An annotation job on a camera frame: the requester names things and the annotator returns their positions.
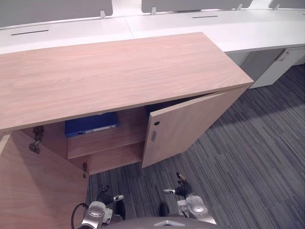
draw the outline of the white desk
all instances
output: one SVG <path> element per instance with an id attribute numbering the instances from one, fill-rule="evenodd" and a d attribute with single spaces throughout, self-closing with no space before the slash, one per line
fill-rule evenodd
<path id="1" fill-rule="evenodd" d="M 224 52 L 297 47 L 305 44 L 305 10 L 250 9 L 195 13 L 141 12 L 140 0 L 114 0 L 113 16 L 105 20 L 51 23 L 48 32 L 11 36 L 33 26 L 0 30 L 0 54 L 72 44 L 108 42 L 204 32 Z M 193 19 L 192 16 L 216 15 Z"/>

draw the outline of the cabinet hinge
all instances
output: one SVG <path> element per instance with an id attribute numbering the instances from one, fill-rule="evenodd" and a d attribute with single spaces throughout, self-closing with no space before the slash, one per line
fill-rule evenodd
<path id="1" fill-rule="evenodd" d="M 85 162 L 82 167 L 84 168 L 84 174 L 82 175 L 83 178 L 86 178 L 87 175 L 87 163 Z"/>
<path id="2" fill-rule="evenodd" d="M 35 142 L 30 143 L 29 150 L 33 151 L 36 154 L 40 153 L 39 144 L 42 142 L 44 127 L 42 125 L 36 126 L 33 128 L 33 134 L 35 135 Z"/>

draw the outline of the blue binder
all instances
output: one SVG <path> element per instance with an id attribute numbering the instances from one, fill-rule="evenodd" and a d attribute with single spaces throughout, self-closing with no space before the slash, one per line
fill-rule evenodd
<path id="1" fill-rule="evenodd" d="M 96 131 L 106 130 L 119 126 L 117 112 L 77 118 L 65 122 L 66 137 L 84 135 Z"/>

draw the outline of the carpet floor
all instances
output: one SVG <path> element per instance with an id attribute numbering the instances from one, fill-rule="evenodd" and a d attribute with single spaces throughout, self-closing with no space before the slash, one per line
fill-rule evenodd
<path id="1" fill-rule="evenodd" d="M 305 66 L 273 85 L 247 90 L 186 152 L 90 176 L 87 202 L 103 185 L 124 195 L 126 218 L 157 216 L 161 202 L 178 213 L 184 174 L 217 224 L 231 229 L 305 228 Z"/>

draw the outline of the desk divider panel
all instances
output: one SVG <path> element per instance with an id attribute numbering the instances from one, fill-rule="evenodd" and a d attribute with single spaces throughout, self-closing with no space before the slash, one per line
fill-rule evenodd
<path id="1" fill-rule="evenodd" d="M 305 0 L 273 0 L 269 8 L 275 8 L 277 5 L 280 5 L 279 8 L 305 9 Z"/>
<path id="2" fill-rule="evenodd" d="M 112 15 L 112 0 L 0 0 L 0 27 Z"/>
<path id="3" fill-rule="evenodd" d="M 248 8 L 252 0 L 142 0 L 142 12 L 149 13 L 153 7 L 157 12 L 222 9 L 230 10 L 242 4 Z"/>

